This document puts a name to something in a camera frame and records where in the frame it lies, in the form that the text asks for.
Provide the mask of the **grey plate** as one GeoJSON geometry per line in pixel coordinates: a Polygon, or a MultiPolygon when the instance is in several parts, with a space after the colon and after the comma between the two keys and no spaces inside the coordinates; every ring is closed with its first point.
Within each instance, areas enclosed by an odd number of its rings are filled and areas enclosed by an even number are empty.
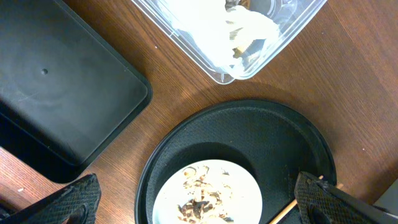
{"type": "Polygon", "coordinates": [[[229,172],[233,201],[230,203],[234,224],[259,223],[262,214],[262,194],[255,178],[243,167],[224,160],[204,160],[189,164],[174,173],[157,194],[151,214],[152,223],[184,223],[177,218],[177,207],[183,205],[188,196],[182,184],[185,181],[182,171],[189,166],[208,166],[229,172]]]}

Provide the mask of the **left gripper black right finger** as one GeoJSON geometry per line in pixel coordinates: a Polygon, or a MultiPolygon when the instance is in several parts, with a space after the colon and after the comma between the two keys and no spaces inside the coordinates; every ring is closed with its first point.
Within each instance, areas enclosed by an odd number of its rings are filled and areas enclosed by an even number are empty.
{"type": "Polygon", "coordinates": [[[294,195],[302,223],[397,224],[396,216],[357,200],[308,172],[299,173],[294,195]]]}

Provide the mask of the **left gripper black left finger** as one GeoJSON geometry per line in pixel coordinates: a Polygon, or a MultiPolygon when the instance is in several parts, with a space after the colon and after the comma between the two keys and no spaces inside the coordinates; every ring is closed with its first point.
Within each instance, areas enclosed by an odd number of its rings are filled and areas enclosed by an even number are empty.
{"type": "Polygon", "coordinates": [[[37,203],[1,220],[1,223],[94,224],[101,199],[96,174],[88,174],[37,203]]]}

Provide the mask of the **food scraps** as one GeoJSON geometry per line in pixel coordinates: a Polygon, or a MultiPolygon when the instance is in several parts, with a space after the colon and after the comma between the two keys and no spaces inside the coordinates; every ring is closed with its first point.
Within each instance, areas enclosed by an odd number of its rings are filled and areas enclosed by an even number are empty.
{"type": "Polygon", "coordinates": [[[177,218],[184,223],[234,223],[230,203],[233,189],[229,172],[208,166],[189,166],[183,169],[182,184],[188,200],[177,207],[177,218]]]}

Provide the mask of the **white napkin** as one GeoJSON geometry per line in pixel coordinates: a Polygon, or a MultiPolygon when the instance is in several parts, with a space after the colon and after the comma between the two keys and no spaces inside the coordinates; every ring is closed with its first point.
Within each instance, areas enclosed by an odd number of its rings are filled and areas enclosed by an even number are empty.
{"type": "Polygon", "coordinates": [[[167,0],[164,6],[172,27],[187,32],[215,66],[238,63],[229,41],[224,1],[167,0]]]}

